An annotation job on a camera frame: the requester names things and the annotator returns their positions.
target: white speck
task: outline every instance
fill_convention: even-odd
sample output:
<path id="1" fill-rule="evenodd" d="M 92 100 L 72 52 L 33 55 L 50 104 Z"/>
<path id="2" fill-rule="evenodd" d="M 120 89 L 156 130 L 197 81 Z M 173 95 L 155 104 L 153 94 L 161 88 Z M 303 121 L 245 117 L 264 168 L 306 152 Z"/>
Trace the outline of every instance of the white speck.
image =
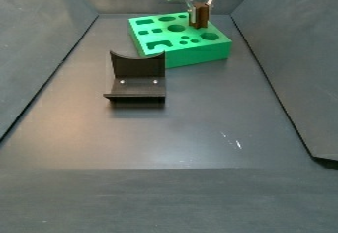
<path id="1" fill-rule="evenodd" d="M 237 143 L 237 147 L 241 149 L 241 145 L 240 145 L 239 141 L 236 141 L 236 143 Z"/>

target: hole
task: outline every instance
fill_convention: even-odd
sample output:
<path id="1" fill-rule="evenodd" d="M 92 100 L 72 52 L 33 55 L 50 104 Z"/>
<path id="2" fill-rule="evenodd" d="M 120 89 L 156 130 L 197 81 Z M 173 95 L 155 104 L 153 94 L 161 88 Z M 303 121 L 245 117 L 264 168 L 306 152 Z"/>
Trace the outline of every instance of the hole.
<path id="1" fill-rule="evenodd" d="M 137 25 L 152 24 L 152 23 L 153 23 L 153 19 L 145 19 L 145 20 L 136 21 Z"/>
<path id="2" fill-rule="evenodd" d="M 145 34 L 148 34 L 149 32 L 148 31 L 139 31 L 139 34 L 140 35 L 145 35 Z"/>
<path id="3" fill-rule="evenodd" d="M 159 21 L 161 21 L 161 22 L 169 22 L 169 21 L 173 21 L 173 20 L 175 20 L 173 16 L 164 16 L 164 17 L 159 18 Z"/>
<path id="4" fill-rule="evenodd" d="M 219 39 L 219 36 L 215 33 L 203 33 L 200 35 L 200 37 L 207 40 L 217 40 Z"/>
<path id="5" fill-rule="evenodd" d="M 168 40 L 160 40 L 160 41 L 155 41 L 155 42 L 149 42 L 147 43 L 147 47 L 149 50 L 153 50 L 156 46 L 159 45 L 164 45 L 167 47 L 172 47 L 172 44 Z"/>
<path id="6" fill-rule="evenodd" d="M 168 30 L 171 32 L 183 32 L 184 31 L 184 26 L 173 24 L 173 25 L 168 26 Z"/>
<path id="7" fill-rule="evenodd" d="M 161 31 L 161 29 L 153 29 L 153 33 L 160 33 Z"/>

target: black bracket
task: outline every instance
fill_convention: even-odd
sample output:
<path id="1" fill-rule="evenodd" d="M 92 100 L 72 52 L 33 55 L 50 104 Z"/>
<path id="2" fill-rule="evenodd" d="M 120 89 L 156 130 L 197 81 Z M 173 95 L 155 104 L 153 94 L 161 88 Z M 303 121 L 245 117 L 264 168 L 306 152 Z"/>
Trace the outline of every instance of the black bracket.
<path id="1" fill-rule="evenodd" d="M 133 103 L 161 105 L 167 96 L 165 53 L 149 58 L 129 58 L 112 51 L 109 54 L 114 78 L 110 93 L 102 96 L 120 107 Z"/>

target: black object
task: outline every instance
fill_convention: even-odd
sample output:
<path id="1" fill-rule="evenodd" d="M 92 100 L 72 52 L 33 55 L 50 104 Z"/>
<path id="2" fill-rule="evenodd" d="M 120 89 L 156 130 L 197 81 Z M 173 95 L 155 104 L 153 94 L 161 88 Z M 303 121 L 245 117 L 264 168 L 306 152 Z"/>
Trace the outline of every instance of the black object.
<path id="1" fill-rule="evenodd" d="M 161 105 L 167 95 L 165 54 L 149 58 L 128 58 L 112 51 L 109 54 L 114 79 L 110 93 L 102 96 L 117 107 Z"/>

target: green block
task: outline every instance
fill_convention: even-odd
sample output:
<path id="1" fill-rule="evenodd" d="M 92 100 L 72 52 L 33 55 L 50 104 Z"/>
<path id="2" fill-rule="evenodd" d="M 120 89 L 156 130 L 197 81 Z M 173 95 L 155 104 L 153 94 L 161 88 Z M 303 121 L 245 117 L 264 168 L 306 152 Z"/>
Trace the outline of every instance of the green block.
<path id="1" fill-rule="evenodd" d="M 143 57 L 167 52 L 167 68 L 224 59 L 232 41 L 208 22 L 207 28 L 188 25 L 187 13 L 129 19 L 130 35 Z"/>

